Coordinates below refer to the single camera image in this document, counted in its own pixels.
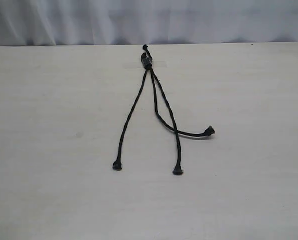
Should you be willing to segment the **clear tape strip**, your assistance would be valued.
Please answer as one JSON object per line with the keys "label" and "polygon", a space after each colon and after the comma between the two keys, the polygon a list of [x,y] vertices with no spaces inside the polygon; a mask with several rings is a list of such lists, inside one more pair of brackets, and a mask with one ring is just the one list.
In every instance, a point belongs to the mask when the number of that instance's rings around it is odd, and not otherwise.
{"label": "clear tape strip", "polygon": [[[168,67],[166,61],[154,61],[152,66],[154,68],[166,68],[166,67]],[[143,69],[144,68],[143,64],[140,61],[125,62],[125,63],[122,63],[122,67],[124,69]]]}

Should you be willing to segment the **white backdrop curtain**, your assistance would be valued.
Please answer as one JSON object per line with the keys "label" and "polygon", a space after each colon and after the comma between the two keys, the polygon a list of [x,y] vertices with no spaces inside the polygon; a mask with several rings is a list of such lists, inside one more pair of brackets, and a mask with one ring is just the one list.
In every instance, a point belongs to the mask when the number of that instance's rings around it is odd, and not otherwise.
{"label": "white backdrop curtain", "polygon": [[0,46],[298,42],[298,0],[0,0]]}

